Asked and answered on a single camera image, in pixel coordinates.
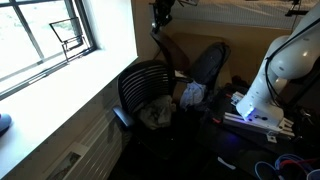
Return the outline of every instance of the clutter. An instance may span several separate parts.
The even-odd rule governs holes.
[[[187,110],[188,107],[200,103],[205,95],[206,85],[198,84],[195,81],[188,83],[184,90],[181,100],[180,108]]]
[[[148,103],[138,111],[138,118],[149,129],[155,130],[171,125],[171,114],[176,111],[169,95],[161,96]]]

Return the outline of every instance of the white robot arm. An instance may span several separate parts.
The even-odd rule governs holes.
[[[293,136],[290,132],[292,124],[284,118],[274,96],[281,92],[287,80],[309,73],[319,56],[320,3],[317,3],[290,36],[279,37],[271,43],[249,91],[236,103],[236,109],[245,122],[272,132],[285,129],[288,135]]]

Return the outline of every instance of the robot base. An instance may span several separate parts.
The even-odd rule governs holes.
[[[252,121],[245,121],[241,116],[231,114],[231,113],[225,113],[224,115],[224,124],[247,129],[250,131],[255,131],[258,133],[263,133],[267,135],[268,141],[277,143],[276,137],[285,138],[285,139],[291,139],[294,137],[294,133],[292,132],[292,125],[293,122],[284,118],[281,123],[279,124],[279,127],[271,127],[271,126],[264,126],[263,124],[255,123]]]

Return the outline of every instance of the mesh chair back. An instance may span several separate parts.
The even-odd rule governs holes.
[[[197,83],[213,88],[230,53],[230,47],[223,42],[211,44],[192,65],[190,76]]]
[[[125,69],[118,79],[122,108],[132,114],[142,102],[173,94],[174,70],[159,60],[144,61]]]

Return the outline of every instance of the radiator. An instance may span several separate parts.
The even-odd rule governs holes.
[[[114,98],[107,107],[117,104]],[[39,179],[107,179],[123,148],[116,120],[111,108],[101,112]]]

